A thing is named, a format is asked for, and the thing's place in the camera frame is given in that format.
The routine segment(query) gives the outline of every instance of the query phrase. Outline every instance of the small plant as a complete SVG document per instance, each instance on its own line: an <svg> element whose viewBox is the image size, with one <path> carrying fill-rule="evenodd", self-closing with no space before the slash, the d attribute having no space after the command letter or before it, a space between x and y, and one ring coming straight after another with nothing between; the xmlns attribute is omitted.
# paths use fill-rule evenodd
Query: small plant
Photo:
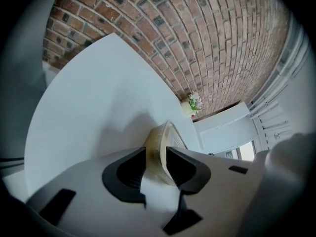
<svg viewBox="0 0 316 237"><path fill-rule="evenodd" d="M193 92L191 95L189 95L189 104L193 111L196 111L198 113L202 109L202 100L199 97L199 94L197 92Z"/></svg>

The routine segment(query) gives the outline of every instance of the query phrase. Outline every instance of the white table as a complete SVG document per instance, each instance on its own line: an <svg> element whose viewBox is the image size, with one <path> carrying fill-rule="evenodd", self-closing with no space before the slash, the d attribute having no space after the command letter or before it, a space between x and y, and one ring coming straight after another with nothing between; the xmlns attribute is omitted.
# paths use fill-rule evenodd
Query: white table
<svg viewBox="0 0 316 237"><path fill-rule="evenodd" d="M63 68L34 112L25 148L29 194L80 161L142 146L167 120L200 152L192 120L156 72L115 34L98 40Z"/></svg>

